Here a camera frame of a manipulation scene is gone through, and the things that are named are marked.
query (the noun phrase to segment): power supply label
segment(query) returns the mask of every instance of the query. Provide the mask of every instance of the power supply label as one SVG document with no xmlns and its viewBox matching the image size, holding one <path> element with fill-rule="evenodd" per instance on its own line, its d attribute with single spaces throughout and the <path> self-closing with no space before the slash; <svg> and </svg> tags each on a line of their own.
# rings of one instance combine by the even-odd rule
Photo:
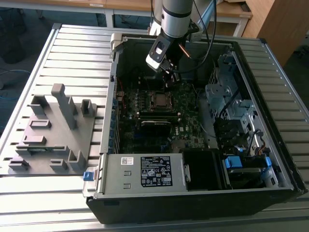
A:
<svg viewBox="0 0 309 232">
<path fill-rule="evenodd" d="M 141 157 L 140 174 L 143 187 L 173 186 L 170 156 Z"/>
</svg>

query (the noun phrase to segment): blue clip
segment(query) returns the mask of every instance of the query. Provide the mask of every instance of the blue clip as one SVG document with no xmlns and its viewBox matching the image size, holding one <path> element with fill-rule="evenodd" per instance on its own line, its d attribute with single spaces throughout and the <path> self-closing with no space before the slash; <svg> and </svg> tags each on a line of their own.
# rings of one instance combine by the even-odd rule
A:
<svg viewBox="0 0 309 232">
<path fill-rule="evenodd" d="M 229 156 L 225 159 L 226 168 L 242 168 L 239 156 Z"/>
<path fill-rule="evenodd" d="M 94 172 L 84 172 L 83 179 L 84 181 L 94 181 Z"/>
<path fill-rule="evenodd" d="M 266 161 L 267 167 L 270 167 L 272 165 L 271 160 L 270 160 L 269 157 L 266 157 L 265 161 Z"/>
</svg>

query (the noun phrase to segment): white sticker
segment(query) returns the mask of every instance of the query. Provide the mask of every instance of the white sticker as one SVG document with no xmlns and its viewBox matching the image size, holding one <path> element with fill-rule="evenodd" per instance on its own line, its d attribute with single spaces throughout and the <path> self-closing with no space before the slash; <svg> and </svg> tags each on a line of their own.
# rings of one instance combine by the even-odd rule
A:
<svg viewBox="0 0 309 232">
<path fill-rule="evenodd" d="M 102 4 L 89 4 L 90 6 L 95 6 L 95 7 L 103 7 Z"/>
<path fill-rule="evenodd" d="M 121 157 L 121 165 L 133 165 L 133 157 Z"/>
</svg>

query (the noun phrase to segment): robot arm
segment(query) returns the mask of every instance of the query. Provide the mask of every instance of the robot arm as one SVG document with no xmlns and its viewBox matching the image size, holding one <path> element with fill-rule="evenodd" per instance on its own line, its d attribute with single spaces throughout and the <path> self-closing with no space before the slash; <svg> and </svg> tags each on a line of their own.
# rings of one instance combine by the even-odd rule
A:
<svg viewBox="0 0 309 232">
<path fill-rule="evenodd" d="M 185 43 L 190 24 L 193 0 L 158 0 L 154 6 L 154 21 L 161 24 L 161 32 L 153 44 L 147 58 L 147 64 L 156 72 L 167 58 L 177 63 L 174 58 L 179 53 L 178 44 Z"/>
<path fill-rule="evenodd" d="M 154 24 L 152 34 L 158 35 L 146 62 L 156 72 L 163 71 L 166 87 L 181 80 L 177 69 L 189 35 L 200 34 L 202 30 L 191 20 L 193 0 L 156 0 L 154 2 Z"/>
</svg>

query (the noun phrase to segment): cable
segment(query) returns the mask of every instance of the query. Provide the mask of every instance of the cable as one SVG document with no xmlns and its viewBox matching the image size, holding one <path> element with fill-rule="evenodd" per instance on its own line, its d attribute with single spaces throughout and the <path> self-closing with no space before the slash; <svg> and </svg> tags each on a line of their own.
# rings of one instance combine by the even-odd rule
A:
<svg viewBox="0 0 309 232">
<path fill-rule="evenodd" d="M 153 15 L 154 14 L 154 7 L 153 7 L 153 0 L 150 0 L 150 4 L 151 4 L 151 13 L 150 13 L 150 26 L 152 25 L 153 23 Z"/>
<path fill-rule="evenodd" d="M 262 141 L 262 146 L 258 149 L 258 151 L 257 151 L 257 154 L 260 156 L 261 154 L 262 154 L 262 151 L 265 149 L 265 147 L 266 147 L 266 143 L 265 143 L 265 141 L 263 140 L 263 138 L 260 136 L 260 140 Z"/>
<path fill-rule="evenodd" d="M 201 22 L 203 24 L 203 27 L 206 28 L 206 26 L 205 26 L 205 24 L 203 22 L 203 19 L 202 19 L 201 15 L 200 15 L 198 9 L 197 9 L 197 12 L 198 12 L 200 20 L 201 20 Z M 216 4 L 216 0 L 213 0 L 213 13 L 214 13 L 214 16 L 213 16 L 214 17 L 214 25 L 213 25 L 212 38 L 211 38 L 211 42 L 210 42 L 210 44 L 208 46 L 208 50 L 207 50 L 207 53 L 204 56 L 203 61 L 200 64 L 198 64 L 197 66 L 195 66 L 195 67 L 193 67 L 191 69 L 185 70 L 185 71 L 173 70 L 174 73 L 189 73 L 189 72 L 192 72 L 192 71 L 200 68 L 205 63 L 206 58 L 207 58 L 207 56 L 208 56 L 208 54 L 209 54 L 209 52 L 211 50 L 211 47 L 212 47 L 212 44 L 213 44 L 213 41 L 214 41 L 214 36 L 216 34 L 216 27 L 217 27 L 217 4 Z"/>
<path fill-rule="evenodd" d="M 149 84 L 148 84 L 148 81 L 147 81 L 146 76 L 144 76 L 144 79 L 145 79 L 145 81 L 146 81 L 146 84 L 147 84 L 148 90 L 149 90 L 149 92 L 150 92 L 150 87 L 149 87 Z"/>
<path fill-rule="evenodd" d="M 203 129 L 203 131 L 207 134 L 207 135 L 209 135 L 210 137 L 212 137 L 212 138 L 215 138 L 215 139 L 217 139 L 217 137 L 216 136 L 213 136 L 213 135 L 211 135 L 211 134 L 209 134 L 204 128 L 203 128 L 203 126 L 202 126 L 202 124 L 200 123 L 200 126 L 201 126 L 201 128 Z"/>
<path fill-rule="evenodd" d="M 124 88 L 123 88 L 123 86 L 122 86 L 121 80 L 120 80 L 119 78 L 117 78 L 117 80 L 118 80 L 118 82 L 119 82 L 119 84 L 120 84 L 120 88 L 121 88 L 121 91 L 122 91 L 122 105 L 123 105 L 124 110 L 125 110 L 126 105 L 125 105 L 125 101 L 124 101 L 124 97 L 125 97 Z"/>
<path fill-rule="evenodd" d="M 17 100 L 19 98 L 4 98 L 4 97 L 0 97 L 0 99 L 12 101 L 12 100 Z"/>
<path fill-rule="evenodd" d="M 201 89 L 199 90 L 198 94 L 197 94 L 197 102 L 196 102 L 196 107 L 197 107 L 197 103 L 198 103 L 198 98 L 199 98 L 199 94 L 201 93 Z"/>
<path fill-rule="evenodd" d="M 138 21 L 139 19 L 140 19 L 140 17 L 138 16 L 137 19 L 136 19 L 136 21 L 135 21 L 135 24 L 137 24 L 137 21 Z"/>
<path fill-rule="evenodd" d="M 239 89 L 237 89 L 235 91 L 235 93 L 232 95 L 232 97 L 230 98 L 230 100 L 228 100 L 227 104 L 223 107 L 223 109 L 221 110 L 218 118 L 221 118 L 223 112 L 229 107 L 229 105 L 232 103 L 232 101 L 235 99 L 235 97 L 237 96 L 237 94 L 239 93 Z"/>
<path fill-rule="evenodd" d="M 193 3 L 194 3 L 194 6 L 195 6 L 195 9 L 197 10 L 197 13 L 198 13 L 198 15 L 199 15 L 199 18 L 200 18 L 200 20 L 201 20 L 201 22 L 202 22 L 204 31 L 205 31 L 205 33 L 206 33 L 206 38 L 207 38 L 208 46 L 210 46 L 207 28 L 206 28 L 206 26 L 205 26 L 205 24 L 204 24 L 204 22 L 203 22 L 203 20 L 202 20 L 202 16 L 200 15 L 200 13 L 199 13 L 199 11 L 198 11 L 198 9 L 197 9 L 197 5 L 196 5 L 195 1 L 193 1 Z M 191 59 L 191 60 L 194 60 L 194 61 L 201 61 L 201 60 L 204 58 L 204 56 L 202 56 L 202 57 L 200 57 L 200 58 L 193 58 L 193 57 L 189 54 L 189 52 L 186 51 L 186 49 L 183 47 L 183 45 L 182 45 L 181 43 L 179 44 L 179 47 L 180 47 L 180 49 L 183 51 L 183 53 L 184 53 L 189 59 Z"/>
<path fill-rule="evenodd" d="M 260 132 L 260 131 L 261 131 L 260 129 L 256 129 L 256 130 L 253 132 L 253 134 L 252 134 L 252 136 L 251 136 L 251 138 L 250 138 L 250 140 L 249 140 L 247 156 L 250 155 L 250 149 L 251 149 L 251 146 L 252 146 L 252 142 L 253 142 L 254 136 L 255 136 L 258 132 Z"/>
<path fill-rule="evenodd" d="M 194 85 L 193 85 L 193 84 L 192 84 L 192 87 L 193 87 L 194 92 L 197 94 L 197 91 L 196 91 L 196 89 L 194 88 Z"/>
<path fill-rule="evenodd" d="M 22 70 L 22 69 L 13 69 L 13 70 L 7 70 L 7 69 L 3 69 L 3 68 L 0 68 L 2 70 L 5 70 L 4 72 L 0 73 L 0 75 L 3 75 L 3 74 L 6 74 L 6 73 L 28 73 L 29 75 L 31 74 L 29 71 L 27 70 Z"/>
</svg>

